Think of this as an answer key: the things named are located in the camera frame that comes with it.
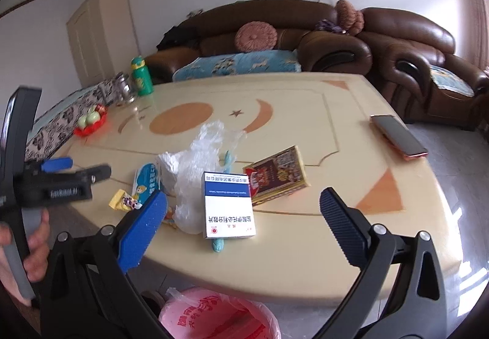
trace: purple cloth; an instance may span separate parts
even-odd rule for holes
[[[346,31],[343,30],[340,26],[335,25],[333,22],[329,21],[328,19],[323,19],[318,23],[316,23],[315,29],[329,31],[330,33],[336,33],[338,35],[342,35],[346,33]]]

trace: smartphone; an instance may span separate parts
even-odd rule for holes
[[[405,160],[428,155],[428,150],[393,115],[371,115],[370,121]]]

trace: medicine box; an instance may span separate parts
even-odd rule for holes
[[[248,175],[204,172],[205,238],[256,234]]]

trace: red and gold box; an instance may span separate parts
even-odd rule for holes
[[[249,176],[254,206],[309,186],[297,146],[250,164],[243,172]]]

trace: metal bolt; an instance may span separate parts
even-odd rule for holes
[[[65,231],[58,234],[58,241],[60,243],[66,241],[67,239],[68,239],[68,233],[66,233]]]
[[[429,241],[431,236],[427,231],[420,231],[420,238],[424,241]]]
[[[375,224],[373,226],[373,230],[375,233],[377,234],[380,234],[380,235],[384,235],[385,233],[387,233],[387,229],[385,228],[385,226],[383,224]]]
[[[108,224],[107,226],[102,227],[101,231],[102,236],[110,236],[114,233],[114,226]]]

